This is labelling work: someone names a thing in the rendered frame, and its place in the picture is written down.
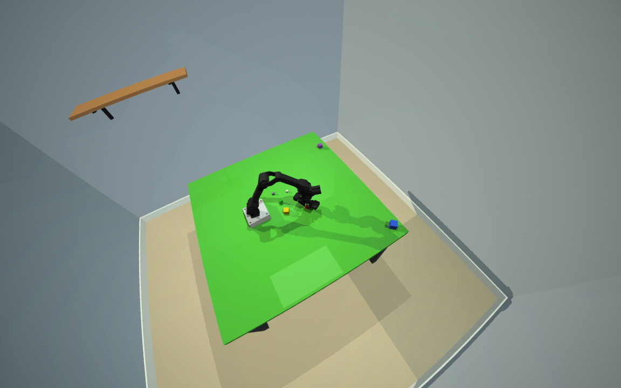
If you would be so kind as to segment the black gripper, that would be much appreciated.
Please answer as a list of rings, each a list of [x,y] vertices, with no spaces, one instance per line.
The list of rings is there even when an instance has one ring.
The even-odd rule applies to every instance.
[[[309,195],[311,196],[311,194],[309,193]],[[320,206],[320,202],[318,202],[317,200],[310,200],[310,196],[307,198],[303,198],[301,197],[301,194],[298,194],[298,192],[296,192],[295,196],[293,197],[294,201],[298,201],[300,202],[301,205],[305,206],[305,204],[309,204],[308,208],[312,208],[314,210],[317,210],[318,206]]]

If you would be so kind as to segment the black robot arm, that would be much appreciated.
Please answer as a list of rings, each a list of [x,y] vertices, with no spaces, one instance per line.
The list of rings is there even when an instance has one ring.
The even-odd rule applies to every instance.
[[[274,179],[270,180],[270,175],[274,176]],[[256,190],[252,194],[252,197],[248,200],[246,214],[250,214],[251,218],[255,218],[260,216],[259,207],[259,197],[262,194],[262,191],[266,189],[268,186],[273,186],[274,183],[282,182],[288,184],[290,186],[296,187],[298,190],[298,194],[301,194],[303,198],[309,197],[309,193],[311,194],[310,199],[313,196],[321,194],[320,185],[311,186],[311,183],[306,179],[296,179],[289,175],[281,174],[281,172],[276,171],[266,171],[259,174],[258,183]]]

